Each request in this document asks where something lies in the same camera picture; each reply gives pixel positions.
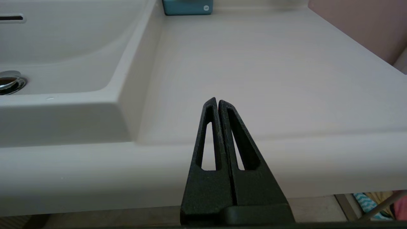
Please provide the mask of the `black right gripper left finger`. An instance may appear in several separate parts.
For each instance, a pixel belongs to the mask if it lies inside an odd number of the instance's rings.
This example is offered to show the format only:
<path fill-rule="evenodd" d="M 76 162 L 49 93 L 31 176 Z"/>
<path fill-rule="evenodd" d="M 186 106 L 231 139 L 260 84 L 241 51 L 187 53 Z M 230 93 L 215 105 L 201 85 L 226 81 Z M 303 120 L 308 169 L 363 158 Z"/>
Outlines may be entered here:
<path fill-rule="evenodd" d="M 212 124 L 215 170 L 202 169 L 205 136 Z M 228 155 L 215 97 L 202 108 L 189 174 L 180 208 L 182 225 L 229 225 L 228 210 L 233 206 Z"/>

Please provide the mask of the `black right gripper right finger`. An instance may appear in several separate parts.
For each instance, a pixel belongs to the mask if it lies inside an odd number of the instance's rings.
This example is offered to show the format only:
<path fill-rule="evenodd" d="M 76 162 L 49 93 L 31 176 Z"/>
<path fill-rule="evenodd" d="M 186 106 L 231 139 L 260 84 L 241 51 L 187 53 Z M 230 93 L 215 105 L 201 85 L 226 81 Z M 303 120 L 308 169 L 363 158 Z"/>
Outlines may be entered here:
<path fill-rule="evenodd" d="M 228 156 L 234 204 L 288 205 L 237 109 L 231 103 L 220 100 L 218 114 Z"/>

